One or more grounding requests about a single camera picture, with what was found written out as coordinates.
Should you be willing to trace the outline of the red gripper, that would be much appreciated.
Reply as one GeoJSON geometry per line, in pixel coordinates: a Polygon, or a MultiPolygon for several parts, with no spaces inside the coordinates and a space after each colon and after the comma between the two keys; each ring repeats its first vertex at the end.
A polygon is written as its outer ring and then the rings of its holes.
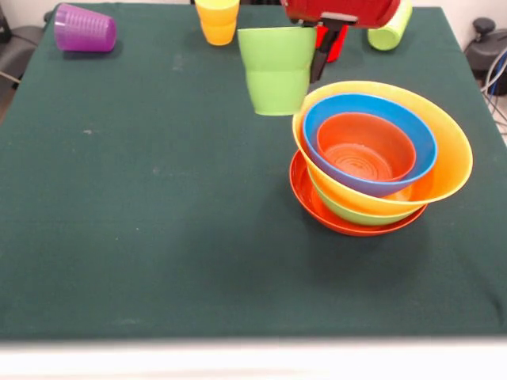
{"type": "MultiPolygon", "coordinates": [[[[285,0],[281,2],[290,21],[332,25],[336,22],[361,29],[383,27],[396,13],[400,0],[285,0]]],[[[317,39],[310,69],[310,83],[317,82],[327,63],[339,56],[340,29],[316,28],[317,39]]]]}

